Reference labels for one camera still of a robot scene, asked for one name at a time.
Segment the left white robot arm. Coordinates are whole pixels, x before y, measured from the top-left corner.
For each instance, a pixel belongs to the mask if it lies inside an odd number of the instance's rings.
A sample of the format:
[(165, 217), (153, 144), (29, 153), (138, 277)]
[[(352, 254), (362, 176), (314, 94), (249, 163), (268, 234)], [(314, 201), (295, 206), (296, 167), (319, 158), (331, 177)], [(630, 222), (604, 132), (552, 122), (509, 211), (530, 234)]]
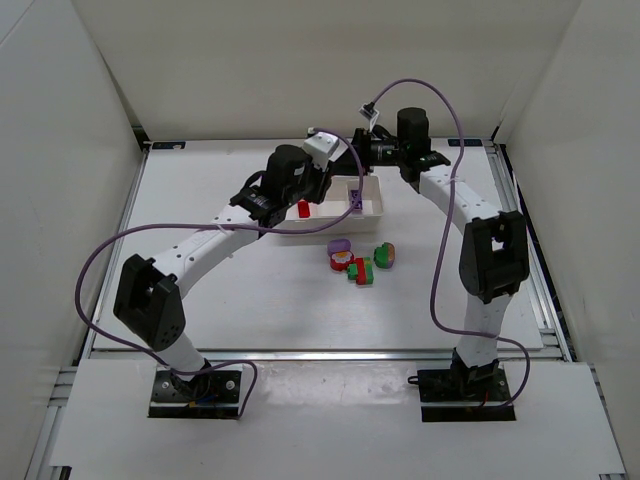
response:
[(124, 262), (114, 315), (173, 369), (178, 389), (203, 388), (199, 373), (209, 366), (185, 333), (183, 298), (215, 266), (282, 223), (293, 205), (322, 202), (338, 144), (337, 137), (318, 133), (301, 146), (277, 146), (265, 170), (245, 182), (211, 228), (148, 259), (134, 254)]

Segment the purple lego plate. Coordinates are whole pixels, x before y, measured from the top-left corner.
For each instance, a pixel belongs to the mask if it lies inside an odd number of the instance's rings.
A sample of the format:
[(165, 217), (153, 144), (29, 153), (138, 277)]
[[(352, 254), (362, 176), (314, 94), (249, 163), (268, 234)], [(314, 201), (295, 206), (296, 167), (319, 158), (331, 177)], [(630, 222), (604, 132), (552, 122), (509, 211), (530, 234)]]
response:
[(351, 212), (353, 214), (361, 214), (363, 211), (363, 201), (361, 193), (357, 189), (349, 190), (349, 201)]

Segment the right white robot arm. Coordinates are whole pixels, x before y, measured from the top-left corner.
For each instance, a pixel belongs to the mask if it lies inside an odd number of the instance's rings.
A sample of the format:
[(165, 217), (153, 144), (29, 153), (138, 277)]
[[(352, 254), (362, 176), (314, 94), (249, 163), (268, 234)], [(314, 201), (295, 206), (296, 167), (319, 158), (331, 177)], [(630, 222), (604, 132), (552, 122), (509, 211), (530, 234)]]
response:
[(503, 211), (458, 179), (456, 165), (432, 146), (424, 109), (396, 115), (396, 131), (373, 125), (351, 140), (365, 169), (395, 166), (401, 178), (446, 216), (445, 227), (462, 235), (459, 276), (468, 294), (464, 325), (445, 372), (430, 372), (438, 392), (460, 400), (498, 385), (497, 347), (507, 307), (530, 273), (526, 221)]

